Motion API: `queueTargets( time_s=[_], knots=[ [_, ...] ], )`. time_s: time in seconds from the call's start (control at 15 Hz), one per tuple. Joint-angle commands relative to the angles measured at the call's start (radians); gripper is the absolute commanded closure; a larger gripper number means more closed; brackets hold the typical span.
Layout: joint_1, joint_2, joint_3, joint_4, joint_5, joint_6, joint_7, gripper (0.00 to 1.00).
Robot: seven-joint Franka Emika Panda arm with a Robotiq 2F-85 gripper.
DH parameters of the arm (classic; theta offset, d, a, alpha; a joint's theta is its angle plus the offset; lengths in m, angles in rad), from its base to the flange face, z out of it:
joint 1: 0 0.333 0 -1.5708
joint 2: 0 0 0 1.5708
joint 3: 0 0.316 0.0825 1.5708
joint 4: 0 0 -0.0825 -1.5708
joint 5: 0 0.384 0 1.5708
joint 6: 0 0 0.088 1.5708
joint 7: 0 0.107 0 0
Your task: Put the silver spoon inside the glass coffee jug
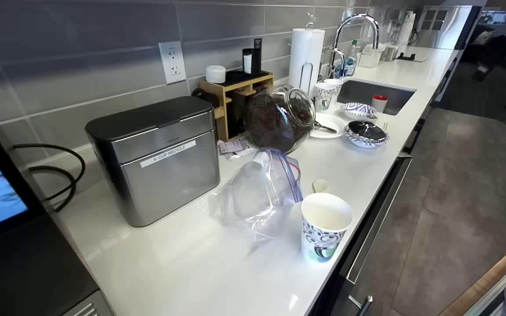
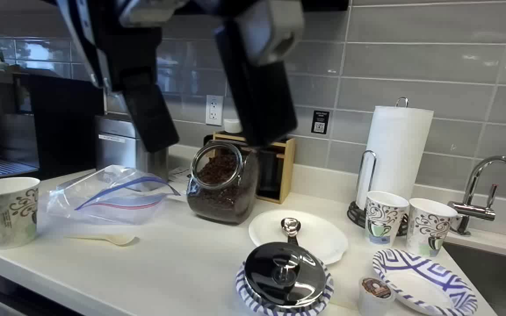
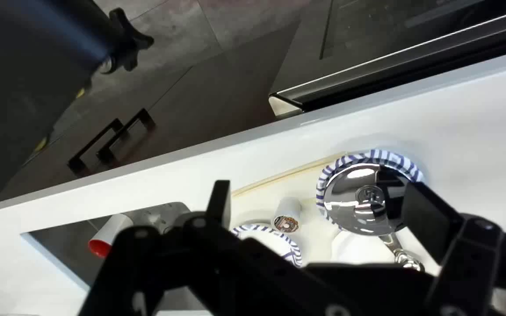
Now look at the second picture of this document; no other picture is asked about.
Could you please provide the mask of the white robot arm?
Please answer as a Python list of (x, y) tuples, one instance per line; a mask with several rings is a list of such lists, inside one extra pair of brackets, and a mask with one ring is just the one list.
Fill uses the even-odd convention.
[(186, 6), (218, 20), (215, 44), (246, 142), (297, 128), (285, 58), (304, 32), (302, 0), (46, 0), (60, 11), (92, 83), (121, 99), (150, 153), (179, 142), (160, 86), (167, 23)]

